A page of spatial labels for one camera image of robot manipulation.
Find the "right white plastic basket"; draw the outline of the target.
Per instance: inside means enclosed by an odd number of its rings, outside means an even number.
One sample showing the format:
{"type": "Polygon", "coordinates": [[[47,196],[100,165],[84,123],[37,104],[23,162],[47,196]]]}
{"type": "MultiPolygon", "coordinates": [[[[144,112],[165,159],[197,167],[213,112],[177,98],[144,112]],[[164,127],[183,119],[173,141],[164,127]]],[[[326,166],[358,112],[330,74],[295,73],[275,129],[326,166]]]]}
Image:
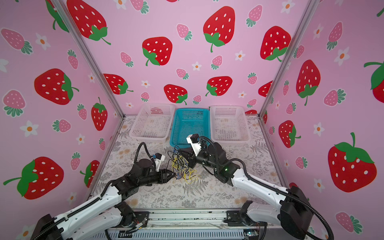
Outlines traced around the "right white plastic basket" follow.
{"type": "Polygon", "coordinates": [[[240,106],[210,107],[211,139],[221,145],[248,144],[251,134],[245,111],[240,106]]]}

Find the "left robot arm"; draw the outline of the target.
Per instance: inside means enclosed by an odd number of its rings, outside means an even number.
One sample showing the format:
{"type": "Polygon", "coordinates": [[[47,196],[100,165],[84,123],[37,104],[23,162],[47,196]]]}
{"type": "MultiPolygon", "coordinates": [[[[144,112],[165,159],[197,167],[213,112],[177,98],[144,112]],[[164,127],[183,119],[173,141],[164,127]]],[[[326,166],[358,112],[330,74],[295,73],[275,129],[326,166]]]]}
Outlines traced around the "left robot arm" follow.
{"type": "Polygon", "coordinates": [[[107,183],[101,194],[56,217],[39,219],[33,240],[85,240],[113,227],[128,227],[132,234],[146,226],[148,216],[135,213],[126,199],[140,187],[165,184],[174,176],[171,170],[156,170],[154,161],[142,159],[125,175],[107,183]]]}

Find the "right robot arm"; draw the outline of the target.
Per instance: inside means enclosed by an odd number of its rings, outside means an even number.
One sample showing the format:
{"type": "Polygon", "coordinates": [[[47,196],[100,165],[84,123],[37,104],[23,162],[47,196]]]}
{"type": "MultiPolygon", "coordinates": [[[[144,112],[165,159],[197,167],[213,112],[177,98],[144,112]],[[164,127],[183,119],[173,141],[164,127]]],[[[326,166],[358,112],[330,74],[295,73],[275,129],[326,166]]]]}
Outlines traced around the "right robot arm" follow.
{"type": "Polygon", "coordinates": [[[278,224],[296,239],[304,240],[309,237],[316,240],[317,237],[309,228],[312,218],[317,217],[325,227],[328,238],[335,238],[331,226],[311,206],[301,189],[279,187],[249,174],[245,162],[237,158],[228,159],[218,143],[191,143],[191,147],[178,149],[177,152],[188,161],[189,168],[192,169],[197,164],[211,168],[213,176],[221,183],[251,193],[273,208],[269,218],[262,218],[261,213],[255,212],[256,207],[247,204],[246,220],[278,224]]]}

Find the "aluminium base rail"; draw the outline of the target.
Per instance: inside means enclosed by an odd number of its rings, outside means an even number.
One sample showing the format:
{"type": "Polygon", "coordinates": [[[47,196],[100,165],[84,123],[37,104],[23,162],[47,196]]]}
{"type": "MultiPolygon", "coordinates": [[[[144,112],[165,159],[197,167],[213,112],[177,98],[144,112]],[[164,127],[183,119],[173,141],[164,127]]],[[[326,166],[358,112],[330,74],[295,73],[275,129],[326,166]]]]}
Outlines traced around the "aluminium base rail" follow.
{"type": "Polygon", "coordinates": [[[75,230],[71,240],[292,240],[281,226],[271,223],[263,211],[261,223],[240,223],[238,209],[143,210],[136,213],[142,226],[116,223],[111,214],[101,214],[99,223],[75,230]]]}

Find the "left white plastic basket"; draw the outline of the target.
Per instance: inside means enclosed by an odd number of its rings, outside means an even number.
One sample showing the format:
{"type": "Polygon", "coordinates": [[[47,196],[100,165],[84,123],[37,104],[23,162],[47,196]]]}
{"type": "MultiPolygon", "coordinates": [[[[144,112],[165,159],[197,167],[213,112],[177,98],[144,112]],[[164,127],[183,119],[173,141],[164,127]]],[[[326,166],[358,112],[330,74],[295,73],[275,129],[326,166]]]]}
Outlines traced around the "left white plastic basket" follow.
{"type": "Polygon", "coordinates": [[[129,136],[145,143],[165,143],[174,114],[174,105],[144,104],[135,118],[129,136]]]}

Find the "white plastic basket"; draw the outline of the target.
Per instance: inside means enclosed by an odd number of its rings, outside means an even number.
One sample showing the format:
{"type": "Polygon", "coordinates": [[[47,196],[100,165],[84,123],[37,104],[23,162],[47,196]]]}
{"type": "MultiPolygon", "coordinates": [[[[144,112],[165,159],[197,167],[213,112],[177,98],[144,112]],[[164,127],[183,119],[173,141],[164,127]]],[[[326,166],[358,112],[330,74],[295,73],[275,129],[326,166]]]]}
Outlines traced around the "white plastic basket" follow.
{"type": "Polygon", "coordinates": [[[145,143],[165,143],[174,114],[174,105],[144,104],[135,118],[129,136],[145,143]]]}
{"type": "Polygon", "coordinates": [[[248,144],[251,134],[245,111],[240,106],[210,107],[211,139],[221,145],[248,144]]]}

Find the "teal plastic basket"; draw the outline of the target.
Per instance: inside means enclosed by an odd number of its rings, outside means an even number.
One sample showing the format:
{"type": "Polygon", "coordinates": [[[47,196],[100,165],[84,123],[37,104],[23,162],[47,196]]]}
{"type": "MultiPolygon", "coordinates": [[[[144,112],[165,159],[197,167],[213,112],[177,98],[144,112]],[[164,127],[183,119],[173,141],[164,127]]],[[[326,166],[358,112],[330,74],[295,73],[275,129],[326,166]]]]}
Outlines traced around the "teal plastic basket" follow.
{"type": "Polygon", "coordinates": [[[187,136],[198,134],[211,138],[210,112],[208,109],[182,108],[175,111],[170,145],[188,148],[187,136]]]}

